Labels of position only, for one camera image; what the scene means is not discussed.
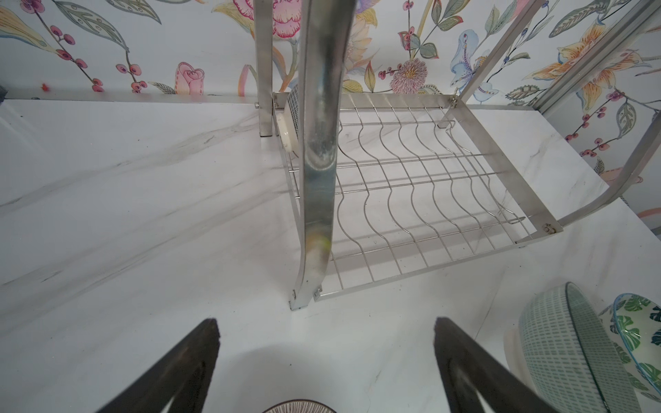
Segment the pale green bowl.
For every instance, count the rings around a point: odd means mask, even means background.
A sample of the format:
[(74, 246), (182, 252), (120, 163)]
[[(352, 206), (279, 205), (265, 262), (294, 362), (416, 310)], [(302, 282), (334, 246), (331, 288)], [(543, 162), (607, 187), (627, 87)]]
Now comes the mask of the pale green bowl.
[(528, 302), (504, 352), (516, 378), (556, 411), (641, 411), (614, 344), (571, 282)]

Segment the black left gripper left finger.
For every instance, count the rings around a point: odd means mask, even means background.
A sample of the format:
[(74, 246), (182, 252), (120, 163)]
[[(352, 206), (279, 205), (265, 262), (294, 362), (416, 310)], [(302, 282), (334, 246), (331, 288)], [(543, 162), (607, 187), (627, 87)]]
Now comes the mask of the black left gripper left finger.
[(101, 412), (201, 412), (220, 350), (217, 321), (207, 318)]

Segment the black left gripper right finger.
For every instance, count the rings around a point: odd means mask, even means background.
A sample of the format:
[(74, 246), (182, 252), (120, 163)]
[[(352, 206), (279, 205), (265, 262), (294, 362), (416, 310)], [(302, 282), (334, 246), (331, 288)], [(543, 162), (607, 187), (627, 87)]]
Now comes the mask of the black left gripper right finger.
[(452, 412), (553, 412), (450, 318), (437, 318), (434, 349)]

